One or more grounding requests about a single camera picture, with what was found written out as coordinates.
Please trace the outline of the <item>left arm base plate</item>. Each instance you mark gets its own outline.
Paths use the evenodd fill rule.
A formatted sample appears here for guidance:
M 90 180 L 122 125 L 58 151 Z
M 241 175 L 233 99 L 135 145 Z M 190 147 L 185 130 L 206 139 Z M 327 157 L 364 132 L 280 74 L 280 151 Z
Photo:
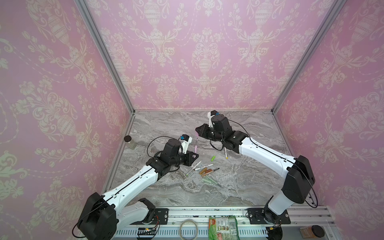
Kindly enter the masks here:
M 153 217 L 151 221 L 141 221 L 132 223 L 132 225 L 166 225 L 168 223 L 169 209 L 168 208 L 156 208 L 154 213 L 151 214 Z

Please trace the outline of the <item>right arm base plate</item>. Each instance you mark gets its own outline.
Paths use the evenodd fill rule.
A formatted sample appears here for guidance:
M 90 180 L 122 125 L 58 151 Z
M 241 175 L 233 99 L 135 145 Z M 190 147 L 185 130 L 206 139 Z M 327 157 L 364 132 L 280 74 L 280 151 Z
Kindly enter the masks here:
M 249 219 L 251 225 L 280 226 L 291 224 L 287 210 L 278 216 L 269 210 L 265 211 L 263 208 L 248 208 L 246 217 Z

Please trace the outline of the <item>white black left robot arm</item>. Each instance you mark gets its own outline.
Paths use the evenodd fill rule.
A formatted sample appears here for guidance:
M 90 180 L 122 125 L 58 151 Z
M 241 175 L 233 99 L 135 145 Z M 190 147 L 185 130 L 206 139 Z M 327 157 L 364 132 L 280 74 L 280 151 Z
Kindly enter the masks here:
M 168 140 L 164 149 L 151 157 L 131 178 L 118 187 L 100 195 L 95 192 L 85 203 L 75 228 L 88 240 L 110 240 L 118 230 L 133 223 L 159 224 L 155 216 L 155 205 L 143 198 L 130 205 L 139 193 L 159 181 L 172 167 L 192 166 L 199 157 L 189 151 L 193 139 L 182 135 Z

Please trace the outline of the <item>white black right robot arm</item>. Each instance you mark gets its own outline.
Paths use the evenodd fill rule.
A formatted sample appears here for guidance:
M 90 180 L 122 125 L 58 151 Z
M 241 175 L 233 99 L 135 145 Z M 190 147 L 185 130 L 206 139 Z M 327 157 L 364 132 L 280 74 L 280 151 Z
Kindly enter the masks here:
M 254 140 L 247 131 L 235 131 L 231 120 L 217 111 L 208 113 L 209 123 L 196 128 L 199 137 L 220 142 L 224 149 L 252 158 L 284 179 L 282 189 L 266 203 L 262 215 L 271 224 L 278 224 L 293 204 L 303 204 L 316 182 L 310 161 L 277 152 Z

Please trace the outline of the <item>pink pen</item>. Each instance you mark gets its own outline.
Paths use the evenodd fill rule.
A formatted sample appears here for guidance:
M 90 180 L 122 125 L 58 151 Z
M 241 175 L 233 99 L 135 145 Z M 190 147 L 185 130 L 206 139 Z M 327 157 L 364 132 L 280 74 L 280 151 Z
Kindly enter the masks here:
M 195 153 L 197 153 L 197 148 L 198 148 L 198 138 L 199 138 L 199 135 L 196 133 L 196 140 L 195 140 Z

